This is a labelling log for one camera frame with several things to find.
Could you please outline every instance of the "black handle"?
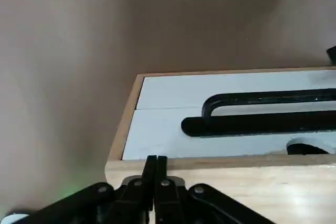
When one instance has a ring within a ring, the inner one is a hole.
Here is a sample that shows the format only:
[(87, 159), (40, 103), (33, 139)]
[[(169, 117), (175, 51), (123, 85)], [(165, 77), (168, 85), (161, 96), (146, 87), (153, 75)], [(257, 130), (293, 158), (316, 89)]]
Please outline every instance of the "black handle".
[(217, 94), (208, 98), (202, 116), (185, 118), (189, 136), (273, 134), (336, 130), (336, 111), (211, 116), (221, 106), (325, 102), (336, 100), (336, 89)]
[(326, 102), (336, 100), (336, 89), (312, 89), (253, 93), (216, 94), (203, 104), (202, 117), (207, 120), (222, 106), (276, 103)]

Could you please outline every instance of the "beige wall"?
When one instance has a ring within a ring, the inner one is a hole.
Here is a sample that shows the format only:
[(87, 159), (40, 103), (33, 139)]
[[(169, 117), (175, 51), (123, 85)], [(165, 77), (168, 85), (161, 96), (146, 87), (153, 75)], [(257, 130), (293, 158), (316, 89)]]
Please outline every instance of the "beige wall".
[(334, 0), (0, 0), (0, 214), (102, 180), (135, 74), (328, 64)]

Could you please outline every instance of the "white panel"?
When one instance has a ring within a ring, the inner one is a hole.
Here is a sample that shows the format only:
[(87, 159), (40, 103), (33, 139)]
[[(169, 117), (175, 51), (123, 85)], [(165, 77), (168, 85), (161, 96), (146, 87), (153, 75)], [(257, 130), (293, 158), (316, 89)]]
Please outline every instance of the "white panel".
[(196, 108), (219, 93), (336, 88), (336, 72), (206, 74), (146, 77), (137, 109)]
[[(214, 115), (277, 113), (333, 110), (336, 102), (231, 106)], [(148, 155), (175, 157), (214, 157), (268, 154), (286, 150), (293, 138), (315, 138), (336, 146), (336, 132), (269, 134), (236, 137), (189, 137), (181, 130), (181, 121), (199, 116), (201, 108), (136, 110), (124, 149), (123, 160), (144, 159)]]

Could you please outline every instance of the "wooden edge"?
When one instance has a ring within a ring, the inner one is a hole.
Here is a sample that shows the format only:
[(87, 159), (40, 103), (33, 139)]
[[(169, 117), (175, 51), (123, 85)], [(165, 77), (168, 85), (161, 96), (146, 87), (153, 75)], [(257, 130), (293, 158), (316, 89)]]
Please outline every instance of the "wooden edge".
[(194, 71), (194, 72), (176, 72), (176, 73), (145, 73), (144, 77), (159, 76), (193, 76), (199, 74), (230, 74), (230, 73), (265, 73), (265, 72), (287, 72), (287, 71), (318, 71), (335, 70), (336, 67), (311, 67), (311, 68), (270, 68), (270, 69), (246, 69), (246, 70), (219, 70), (219, 71)]
[(118, 125), (117, 132), (114, 136), (111, 151), (109, 154), (108, 161), (110, 160), (121, 160), (122, 154), (124, 152), (128, 132), (131, 126), (133, 114), (135, 107), (137, 106), (138, 98), (140, 95), (142, 82), (144, 79), (143, 74), (137, 75), (135, 82), (133, 84), (131, 93), (128, 97), (123, 115), (121, 117), (120, 123)]
[[(105, 172), (117, 170), (142, 170), (145, 160), (110, 161)], [(323, 155), (258, 155), (242, 157), (172, 158), (168, 170), (191, 170), (213, 168), (266, 167), (266, 166), (336, 166), (336, 154)]]

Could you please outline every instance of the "screw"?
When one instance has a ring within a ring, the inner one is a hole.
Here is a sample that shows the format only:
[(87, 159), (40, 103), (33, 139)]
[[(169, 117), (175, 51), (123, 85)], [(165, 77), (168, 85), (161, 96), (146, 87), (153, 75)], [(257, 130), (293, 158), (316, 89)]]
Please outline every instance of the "screw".
[(168, 179), (161, 181), (161, 186), (168, 186), (170, 184)]
[(196, 186), (196, 187), (194, 188), (194, 191), (195, 191), (195, 193), (197, 193), (197, 194), (202, 194), (202, 193), (204, 193), (204, 189), (203, 189), (202, 186)]
[(138, 180), (138, 181), (134, 182), (135, 186), (141, 186), (141, 184), (142, 184), (141, 180)]
[(107, 191), (107, 187), (106, 187), (106, 186), (100, 187), (100, 188), (98, 189), (98, 192), (99, 192), (99, 193), (105, 193), (106, 191)]

